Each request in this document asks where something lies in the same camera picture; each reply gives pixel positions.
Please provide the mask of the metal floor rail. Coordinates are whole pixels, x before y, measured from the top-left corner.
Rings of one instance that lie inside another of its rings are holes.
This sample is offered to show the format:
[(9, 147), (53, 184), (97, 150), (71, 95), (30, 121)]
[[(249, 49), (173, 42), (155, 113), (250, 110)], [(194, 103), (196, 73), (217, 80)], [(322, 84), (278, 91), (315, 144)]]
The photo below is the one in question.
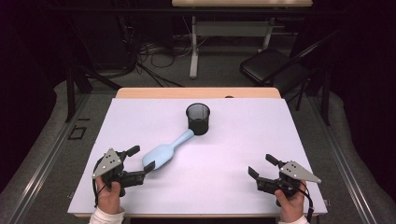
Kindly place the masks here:
[(88, 220), (67, 210), (84, 170), (83, 162), (88, 158), (86, 143), (91, 119), (86, 107), (90, 100), (89, 94), (79, 98), (75, 116), (56, 135), (4, 224), (84, 224)]
[(324, 135), (330, 145), (337, 169), (343, 178), (348, 194), (357, 209), (362, 224), (378, 224), (374, 213), (372, 212), (368, 201), (366, 200), (366, 197), (363, 195), (361, 186), (358, 184), (356, 177), (347, 163), (346, 157), (336, 140), (332, 128), (325, 123), (321, 116), (320, 104), (318, 100), (316, 98), (309, 97), (308, 102), (311, 105), (315, 117), (318, 120), (319, 126), (324, 132)]

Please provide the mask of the light blue hairbrush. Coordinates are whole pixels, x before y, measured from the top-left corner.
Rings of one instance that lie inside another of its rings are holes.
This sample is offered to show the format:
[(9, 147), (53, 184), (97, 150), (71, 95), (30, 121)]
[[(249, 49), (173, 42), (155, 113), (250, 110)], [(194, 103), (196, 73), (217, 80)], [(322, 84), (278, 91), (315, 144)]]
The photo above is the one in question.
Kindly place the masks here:
[(175, 149), (184, 142), (191, 139), (193, 136), (193, 131), (191, 129), (188, 129), (172, 143), (162, 144), (155, 147), (143, 157), (143, 166), (146, 167), (150, 164), (154, 164), (154, 170), (161, 168), (173, 158)]

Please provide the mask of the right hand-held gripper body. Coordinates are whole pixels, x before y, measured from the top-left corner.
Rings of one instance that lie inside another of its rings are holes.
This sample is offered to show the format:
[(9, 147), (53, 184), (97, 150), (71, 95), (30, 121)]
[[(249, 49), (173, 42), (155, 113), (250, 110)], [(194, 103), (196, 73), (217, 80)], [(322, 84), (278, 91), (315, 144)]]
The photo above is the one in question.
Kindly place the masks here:
[(283, 191), (287, 198), (293, 196), (300, 189), (302, 181), (320, 183), (321, 179), (306, 170), (296, 161), (283, 162), (279, 169), (279, 178), (271, 180), (259, 177), (256, 180), (257, 189), (266, 193), (274, 194), (276, 190)]

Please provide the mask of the black folding chair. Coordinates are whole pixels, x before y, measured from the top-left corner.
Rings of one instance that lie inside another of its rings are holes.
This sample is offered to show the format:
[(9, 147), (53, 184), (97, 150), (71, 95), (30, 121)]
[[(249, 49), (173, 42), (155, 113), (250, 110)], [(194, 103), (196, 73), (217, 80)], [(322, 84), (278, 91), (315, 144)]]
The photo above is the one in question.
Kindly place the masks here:
[(258, 87), (276, 88), (281, 96), (299, 87), (299, 91), (288, 100), (289, 102), (297, 97), (296, 109), (299, 110), (306, 83), (318, 71), (317, 68), (307, 68), (303, 65), (303, 61), (314, 56), (339, 33), (339, 30), (330, 33), (292, 57), (286, 56), (277, 49), (262, 50), (242, 61), (239, 71)]

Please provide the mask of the person's left hand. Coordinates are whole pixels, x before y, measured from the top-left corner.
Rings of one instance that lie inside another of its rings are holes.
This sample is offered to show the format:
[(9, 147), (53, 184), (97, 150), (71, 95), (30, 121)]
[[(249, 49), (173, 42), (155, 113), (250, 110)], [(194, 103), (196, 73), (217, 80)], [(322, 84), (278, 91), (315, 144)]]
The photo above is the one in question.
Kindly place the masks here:
[(97, 187), (97, 207), (106, 214), (116, 215), (123, 211), (120, 206), (120, 183), (112, 182), (109, 188), (102, 177), (95, 179)]

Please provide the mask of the black metal bar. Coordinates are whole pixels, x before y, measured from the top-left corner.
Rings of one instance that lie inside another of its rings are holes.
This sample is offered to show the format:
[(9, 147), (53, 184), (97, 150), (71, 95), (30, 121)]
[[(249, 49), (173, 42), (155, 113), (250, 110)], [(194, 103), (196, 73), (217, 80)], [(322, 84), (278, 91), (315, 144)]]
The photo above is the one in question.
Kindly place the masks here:
[(345, 10), (314, 9), (265, 9), (265, 8), (86, 8), (86, 7), (47, 7), (47, 11), (62, 13), (102, 13), (136, 15), (179, 15), (179, 16), (269, 16), (269, 17), (340, 17)]

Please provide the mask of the white-framed desk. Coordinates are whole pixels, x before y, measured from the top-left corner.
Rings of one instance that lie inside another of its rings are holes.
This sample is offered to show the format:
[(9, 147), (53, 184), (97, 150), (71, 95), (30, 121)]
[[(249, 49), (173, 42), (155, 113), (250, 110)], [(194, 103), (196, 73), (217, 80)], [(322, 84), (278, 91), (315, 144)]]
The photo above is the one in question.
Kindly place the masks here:
[[(295, 9), (311, 7), (312, 0), (172, 0), (173, 7), (187, 9)], [(191, 17), (191, 68), (190, 78), (197, 78), (199, 50), (197, 38), (199, 36), (261, 36), (262, 49), (266, 49), (273, 30), (275, 18), (267, 21), (200, 21), (196, 16)]]

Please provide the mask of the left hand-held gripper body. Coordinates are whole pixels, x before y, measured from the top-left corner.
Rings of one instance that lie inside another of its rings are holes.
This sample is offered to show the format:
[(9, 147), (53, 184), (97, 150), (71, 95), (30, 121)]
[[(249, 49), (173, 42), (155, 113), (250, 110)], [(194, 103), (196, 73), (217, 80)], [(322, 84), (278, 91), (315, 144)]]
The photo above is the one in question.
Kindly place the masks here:
[(101, 176), (109, 188), (112, 182), (119, 182), (121, 197), (125, 195), (126, 188), (142, 185), (146, 177), (144, 171), (127, 172), (124, 170), (124, 161), (127, 158), (125, 151), (118, 152), (114, 148), (110, 148), (97, 161), (92, 173), (93, 180)]

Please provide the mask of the person's right hand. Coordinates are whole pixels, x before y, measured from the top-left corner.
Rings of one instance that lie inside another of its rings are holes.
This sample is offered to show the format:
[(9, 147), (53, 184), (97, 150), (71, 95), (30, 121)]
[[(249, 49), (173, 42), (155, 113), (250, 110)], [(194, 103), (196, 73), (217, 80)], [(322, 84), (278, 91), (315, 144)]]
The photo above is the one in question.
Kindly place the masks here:
[(305, 182), (300, 184), (300, 190), (289, 199), (282, 190), (275, 191), (276, 199), (280, 203), (280, 221), (292, 222), (304, 216)]

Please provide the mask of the black mesh pen cup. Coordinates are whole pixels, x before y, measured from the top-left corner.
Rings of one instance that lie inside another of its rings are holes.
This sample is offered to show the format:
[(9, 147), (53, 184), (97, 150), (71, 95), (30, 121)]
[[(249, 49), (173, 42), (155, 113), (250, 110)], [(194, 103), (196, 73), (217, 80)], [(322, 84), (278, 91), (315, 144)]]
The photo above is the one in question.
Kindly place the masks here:
[(207, 133), (210, 116), (210, 109), (207, 105), (202, 103), (189, 105), (186, 109), (186, 116), (188, 118), (188, 127), (195, 135)]

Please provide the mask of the black metal stand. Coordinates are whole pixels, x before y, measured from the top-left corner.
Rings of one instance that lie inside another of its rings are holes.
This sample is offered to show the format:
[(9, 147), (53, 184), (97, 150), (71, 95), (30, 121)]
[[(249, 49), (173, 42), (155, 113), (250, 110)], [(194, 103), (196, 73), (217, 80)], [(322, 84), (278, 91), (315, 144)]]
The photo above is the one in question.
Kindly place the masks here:
[(73, 66), (66, 72), (66, 93), (67, 93), (67, 117), (66, 122), (69, 122), (76, 114), (76, 98), (75, 98), (75, 87), (83, 94), (92, 92), (92, 85), (89, 78), (98, 80), (99, 82), (107, 85), (113, 90), (118, 91), (121, 85), (103, 77), (97, 72), (85, 67), (85, 66)]
[(321, 96), (321, 117), (324, 123), (329, 126), (329, 98), (330, 98), (331, 73), (326, 70), (323, 74), (322, 96)]

